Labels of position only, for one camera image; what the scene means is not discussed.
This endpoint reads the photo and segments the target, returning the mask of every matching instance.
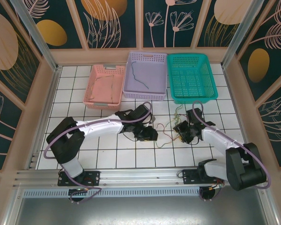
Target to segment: purple basket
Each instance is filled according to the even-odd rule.
[[[167,54],[130,52],[123,93],[126,98],[163,101],[167,93]]]

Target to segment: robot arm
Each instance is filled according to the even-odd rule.
[[[156,141],[158,133],[152,126],[148,126],[149,122],[154,120],[151,113],[147,118],[138,122],[106,122],[106,119],[136,120],[144,117],[147,113],[148,108],[145,105],[140,105],[135,110],[118,111],[107,118],[92,120],[92,122],[94,122],[93,125],[81,127],[63,135],[51,146],[51,150],[57,162],[66,169],[69,175],[77,182],[81,182],[84,178],[85,171],[80,165],[76,155],[84,139],[95,138],[106,134],[132,132],[137,141]],[[69,128],[87,123],[89,123],[89,121],[75,121],[72,117],[66,117],[52,131],[46,140],[48,143],[51,143],[58,135]]]
[[[201,110],[197,108],[195,112],[202,119]],[[184,121],[173,128],[179,133],[182,142],[190,143],[194,137],[198,137],[226,156],[226,162],[219,162],[216,159],[200,162],[197,170],[202,180],[206,176],[227,180],[235,190],[242,190],[266,181],[266,174],[260,165],[242,148],[201,124],[192,110],[187,111],[187,118],[189,122]],[[207,122],[207,124],[215,126],[212,122]],[[260,159],[255,144],[249,143],[243,144],[243,146]]]

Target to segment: metal base plate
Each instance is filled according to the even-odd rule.
[[[87,186],[98,186],[100,181],[100,172],[99,171],[86,171],[85,177],[83,181],[80,182],[83,185]],[[60,187],[76,187],[77,185],[74,184],[70,179],[67,177],[64,171],[59,173],[58,183],[57,186]]]
[[[216,184],[216,177],[207,177],[205,180],[201,180],[197,170],[183,170],[182,171],[184,184]]]

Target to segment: teal plastic basket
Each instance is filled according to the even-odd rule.
[[[170,91],[176,104],[206,103],[218,93],[208,57],[204,54],[170,54],[167,57]]]

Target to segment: white tile floor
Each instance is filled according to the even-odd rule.
[[[222,68],[219,64],[212,64],[211,68],[219,97],[217,100],[204,104],[204,117],[206,121],[212,121],[232,138],[243,142],[231,96],[225,77],[222,74]],[[52,104],[42,150],[47,146],[45,138],[64,117],[73,116],[74,120],[95,120],[114,113],[114,111],[109,110],[88,109],[82,103],[90,70],[91,66],[63,67],[54,103]],[[138,99],[127,99],[123,96],[120,110],[135,109],[143,102]],[[105,135],[93,139],[87,138],[78,153],[78,159],[82,166],[85,169],[176,167],[198,165],[198,162],[210,158],[224,160],[224,156],[209,144],[199,142],[195,145],[197,138],[193,140],[192,145],[182,143],[179,139],[176,139],[173,143],[168,143],[170,138],[162,132],[162,126],[157,127],[157,124],[166,125],[169,123],[179,106],[174,103],[170,95],[169,86],[166,100],[162,102],[153,101],[152,105],[153,115],[156,118],[153,125],[158,131],[158,141],[156,143],[133,142],[123,134]],[[183,105],[178,113],[186,115],[186,110],[191,109],[191,107],[191,105]],[[176,133],[172,132],[173,127],[174,122],[165,129],[165,133],[171,138],[176,137]],[[126,133],[126,135],[133,139],[133,134]],[[57,168],[59,168],[57,162],[44,159],[42,151],[37,169]]]

